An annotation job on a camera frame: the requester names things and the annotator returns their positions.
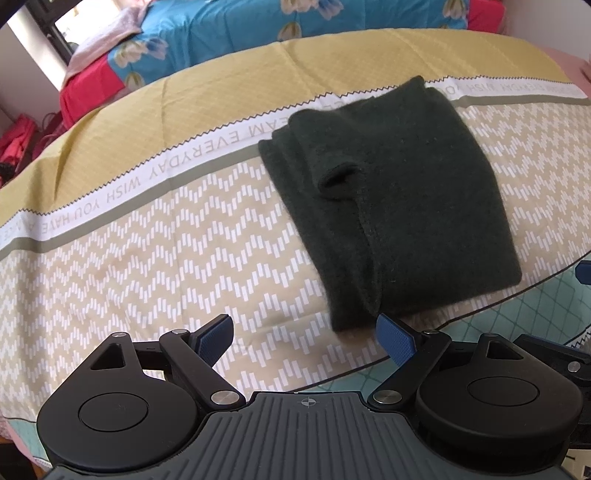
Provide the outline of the dark green knit sweater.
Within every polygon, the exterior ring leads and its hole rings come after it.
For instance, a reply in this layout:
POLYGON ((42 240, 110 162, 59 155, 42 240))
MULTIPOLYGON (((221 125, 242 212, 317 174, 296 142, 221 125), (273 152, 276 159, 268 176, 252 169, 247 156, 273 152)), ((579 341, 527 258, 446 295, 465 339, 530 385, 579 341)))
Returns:
POLYGON ((298 111, 259 142, 259 156, 337 332, 521 281, 492 166, 421 77, 335 110, 298 111))

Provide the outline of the yellow patterned bed quilt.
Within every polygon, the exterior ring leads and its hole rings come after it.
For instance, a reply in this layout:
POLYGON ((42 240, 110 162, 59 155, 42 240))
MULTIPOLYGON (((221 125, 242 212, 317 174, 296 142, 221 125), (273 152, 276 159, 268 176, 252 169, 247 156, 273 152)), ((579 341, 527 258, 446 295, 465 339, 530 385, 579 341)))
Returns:
POLYGON ((492 163, 523 271, 511 290, 411 318, 462 340, 590 340, 590 89, 576 57, 453 30, 273 43, 158 80, 86 115, 1 190, 1 434, 48 470, 36 417, 109 334, 149 341, 235 319, 216 370, 256 390, 370 391, 370 331, 335 334, 324 287, 257 155, 304 108, 415 76, 492 163))

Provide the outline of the red bag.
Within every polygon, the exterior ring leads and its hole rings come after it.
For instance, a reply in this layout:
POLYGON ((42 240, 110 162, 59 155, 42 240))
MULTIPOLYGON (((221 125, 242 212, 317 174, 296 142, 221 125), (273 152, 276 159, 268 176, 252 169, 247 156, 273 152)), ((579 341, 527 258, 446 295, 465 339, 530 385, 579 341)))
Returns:
POLYGON ((47 114, 41 126, 21 114, 1 135, 1 186, 17 177, 65 131, 60 112, 47 114))

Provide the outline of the red bed cover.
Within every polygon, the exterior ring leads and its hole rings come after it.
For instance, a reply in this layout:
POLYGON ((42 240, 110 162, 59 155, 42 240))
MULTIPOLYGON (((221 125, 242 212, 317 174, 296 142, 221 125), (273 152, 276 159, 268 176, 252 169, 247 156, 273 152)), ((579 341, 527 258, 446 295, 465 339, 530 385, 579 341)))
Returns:
MULTIPOLYGON (((468 26, 465 29, 487 33, 500 31, 506 12, 502 2, 468 2, 470 3, 468 26)), ((72 77, 65 86, 62 86, 60 108, 66 127, 73 126, 93 109, 132 92, 124 86, 108 65, 107 56, 110 51, 72 77)))

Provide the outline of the blue floral bedsheet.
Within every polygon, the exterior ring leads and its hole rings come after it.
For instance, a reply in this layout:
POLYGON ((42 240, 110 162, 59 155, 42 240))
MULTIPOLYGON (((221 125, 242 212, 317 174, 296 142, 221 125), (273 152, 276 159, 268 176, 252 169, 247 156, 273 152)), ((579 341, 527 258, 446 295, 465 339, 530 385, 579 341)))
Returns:
POLYGON ((108 53, 136 90, 199 63, 276 41, 383 28, 468 26, 468 1, 154 1, 141 32, 108 53))

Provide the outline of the pink blanket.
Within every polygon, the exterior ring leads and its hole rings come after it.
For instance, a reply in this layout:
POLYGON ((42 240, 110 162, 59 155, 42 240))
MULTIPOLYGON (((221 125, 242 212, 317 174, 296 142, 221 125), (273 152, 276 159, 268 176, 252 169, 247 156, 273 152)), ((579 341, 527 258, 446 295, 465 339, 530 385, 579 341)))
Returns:
POLYGON ((125 7, 111 26, 79 46, 69 60, 62 86, 121 42, 141 33, 142 22, 150 4, 151 1, 140 1, 125 7))

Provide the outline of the dark window frame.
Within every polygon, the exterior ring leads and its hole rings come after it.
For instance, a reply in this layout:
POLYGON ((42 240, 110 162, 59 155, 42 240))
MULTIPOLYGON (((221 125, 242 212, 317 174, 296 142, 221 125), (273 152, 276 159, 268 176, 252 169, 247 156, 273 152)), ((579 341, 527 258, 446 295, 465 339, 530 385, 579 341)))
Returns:
POLYGON ((81 0, 28 0, 26 7, 44 37, 56 50, 59 57, 68 64, 73 50, 57 27, 57 21, 73 10, 81 0))

